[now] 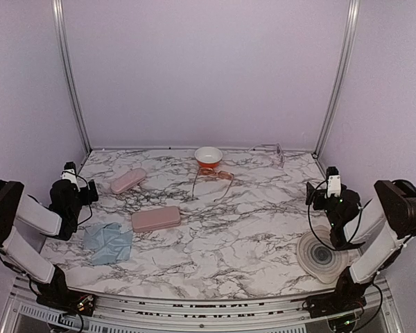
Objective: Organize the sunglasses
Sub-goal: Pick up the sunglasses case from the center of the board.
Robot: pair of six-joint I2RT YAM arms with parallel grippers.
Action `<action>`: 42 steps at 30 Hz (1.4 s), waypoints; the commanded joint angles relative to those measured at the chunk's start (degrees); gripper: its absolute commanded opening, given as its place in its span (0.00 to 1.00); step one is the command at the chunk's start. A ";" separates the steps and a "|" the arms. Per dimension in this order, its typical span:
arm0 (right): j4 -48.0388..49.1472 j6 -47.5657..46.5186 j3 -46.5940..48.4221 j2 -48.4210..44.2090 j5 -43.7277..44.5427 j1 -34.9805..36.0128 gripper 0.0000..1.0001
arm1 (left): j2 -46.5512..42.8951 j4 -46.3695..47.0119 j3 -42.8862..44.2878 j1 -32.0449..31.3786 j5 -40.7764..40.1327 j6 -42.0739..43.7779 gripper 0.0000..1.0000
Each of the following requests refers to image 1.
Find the pink hard glasses case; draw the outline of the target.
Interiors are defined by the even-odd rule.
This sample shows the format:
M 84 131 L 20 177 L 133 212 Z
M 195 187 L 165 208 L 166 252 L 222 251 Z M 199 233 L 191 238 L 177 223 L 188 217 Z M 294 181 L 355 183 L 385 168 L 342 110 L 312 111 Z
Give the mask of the pink hard glasses case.
M 141 233 L 179 226 L 181 217 L 179 208 L 170 206 L 134 213 L 131 222 L 133 231 Z

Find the light blue cleaning cloth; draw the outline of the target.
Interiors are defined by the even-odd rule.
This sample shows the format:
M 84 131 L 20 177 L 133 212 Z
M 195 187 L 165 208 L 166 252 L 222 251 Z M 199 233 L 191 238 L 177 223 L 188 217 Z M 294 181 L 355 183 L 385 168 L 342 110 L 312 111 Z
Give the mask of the light blue cleaning cloth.
M 91 265 L 118 264 L 130 259 L 133 231 L 121 231 L 121 224 L 108 223 L 85 228 L 83 247 L 92 251 Z

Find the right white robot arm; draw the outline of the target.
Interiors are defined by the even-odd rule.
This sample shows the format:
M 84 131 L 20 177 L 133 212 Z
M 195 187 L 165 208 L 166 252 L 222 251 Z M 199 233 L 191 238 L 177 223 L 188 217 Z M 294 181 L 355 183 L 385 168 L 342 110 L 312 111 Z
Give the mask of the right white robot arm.
M 416 237 L 416 186 L 408 180 L 378 180 L 375 195 L 365 205 L 358 193 L 344 185 L 326 188 L 308 184 L 308 210 L 321 210 L 330 225 L 328 250 L 364 247 L 363 254 L 337 275 L 332 292 L 309 296 L 304 308 L 311 317 L 330 316 L 363 307 L 365 291 Z

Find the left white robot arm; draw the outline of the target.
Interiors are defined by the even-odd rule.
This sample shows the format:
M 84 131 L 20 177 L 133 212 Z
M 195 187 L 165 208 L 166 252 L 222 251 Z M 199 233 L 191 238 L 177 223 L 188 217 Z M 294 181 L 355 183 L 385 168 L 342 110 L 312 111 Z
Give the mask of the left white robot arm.
M 24 191 L 17 181 L 0 180 L 0 257 L 15 272 L 26 275 L 37 303 L 69 314 L 92 316 L 96 296 L 67 286 L 65 272 L 43 258 L 23 238 L 15 221 L 20 221 L 48 238 L 68 241 L 78 229 L 83 206 L 91 203 L 87 192 L 69 179 L 53 183 L 47 207 Z

